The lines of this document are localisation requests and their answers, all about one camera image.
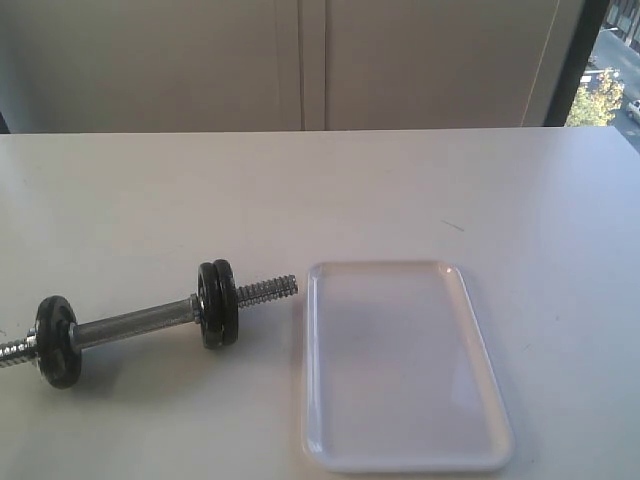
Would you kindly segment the black weight plate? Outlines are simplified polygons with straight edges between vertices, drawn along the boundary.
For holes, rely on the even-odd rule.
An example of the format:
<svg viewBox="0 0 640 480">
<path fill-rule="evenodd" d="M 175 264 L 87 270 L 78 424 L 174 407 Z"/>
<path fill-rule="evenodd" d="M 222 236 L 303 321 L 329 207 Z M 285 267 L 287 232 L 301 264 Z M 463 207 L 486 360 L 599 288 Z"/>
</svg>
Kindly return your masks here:
<svg viewBox="0 0 640 480">
<path fill-rule="evenodd" d="M 221 348 L 223 344 L 222 294 L 218 271 L 211 262 L 205 262 L 199 266 L 197 296 L 203 345 L 207 349 Z"/>
<path fill-rule="evenodd" d="M 217 259 L 213 262 L 221 289 L 222 315 L 222 344 L 230 346 L 239 336 L 239 307 L 233 271 L 230 263 L 225 259 Z"/>
<path fill-rule="evenodd" d="M 71 344 L 71 330 L 77 324 L 65 297 L 45 298 L 36 313 L 36 353 L 40 373 L 56 389 L 74 386 L 80 377 L 82 353 Z"/>
</svg>

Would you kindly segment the chrome threaded dumbbell bar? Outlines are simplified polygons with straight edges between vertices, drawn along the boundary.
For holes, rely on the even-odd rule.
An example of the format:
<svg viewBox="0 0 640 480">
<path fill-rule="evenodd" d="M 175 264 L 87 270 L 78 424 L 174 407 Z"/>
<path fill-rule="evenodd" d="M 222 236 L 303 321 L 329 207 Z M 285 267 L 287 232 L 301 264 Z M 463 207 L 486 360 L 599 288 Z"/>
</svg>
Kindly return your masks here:
<svg viewBox="0 0 640 480">
<path fill-rule="evenodd" d="M 293 296 L 298 293 L 298 285 L 295 276 L 286 275 L 245 286 L 236 286 L 236 290 L 240 311 L 243 308 Z M 90 323 L 76 324 L 70 333 L 72 347 L 75 351 L 81 352 L 87 348 L 182 324 L 196 323 L 200 326 L 201 317 L 197 293 L 185 300 Z"/>
</svg>

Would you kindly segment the white plastic tray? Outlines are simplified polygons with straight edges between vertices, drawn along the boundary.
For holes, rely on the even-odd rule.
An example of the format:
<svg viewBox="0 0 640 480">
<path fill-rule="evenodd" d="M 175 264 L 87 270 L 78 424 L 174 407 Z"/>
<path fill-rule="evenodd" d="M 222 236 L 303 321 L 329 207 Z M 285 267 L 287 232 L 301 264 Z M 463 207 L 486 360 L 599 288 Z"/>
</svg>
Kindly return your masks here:
<svg viewBox="0 0 640 480">
<path fill-rule="evenodd" d="M 503 468 L 514 437 L 459 269 L 323 262 L 308 274 L 302 445 L 343 474 Z"/>
</svg>

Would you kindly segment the beige cabinet doors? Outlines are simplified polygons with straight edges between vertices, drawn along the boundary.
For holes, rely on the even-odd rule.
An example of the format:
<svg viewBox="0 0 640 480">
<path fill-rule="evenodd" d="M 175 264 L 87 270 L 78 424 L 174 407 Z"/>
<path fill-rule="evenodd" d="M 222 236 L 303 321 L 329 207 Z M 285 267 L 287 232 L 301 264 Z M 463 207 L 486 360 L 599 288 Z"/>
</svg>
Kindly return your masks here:
<svg viewBox="0 0 640 480">
<path fill-rule="evenodd" d="M 14 133 L 539 126 L 579 1 L 5 1 Z"/>
</svg>

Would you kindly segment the black window frame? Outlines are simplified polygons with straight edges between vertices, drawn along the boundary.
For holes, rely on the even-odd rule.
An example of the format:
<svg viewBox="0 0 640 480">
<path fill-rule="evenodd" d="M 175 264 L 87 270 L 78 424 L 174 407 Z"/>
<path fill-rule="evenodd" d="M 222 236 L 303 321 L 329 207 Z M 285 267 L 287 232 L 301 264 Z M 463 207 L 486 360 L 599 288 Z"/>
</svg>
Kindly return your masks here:
<svg viewBox="0 0 640 480">
<path fill-rule="evenodd" d="M 586 0 L 583 3 L 546 112 L 544 127 L 565 125 L 609 4 L 606 0 Z"/>
</svg>

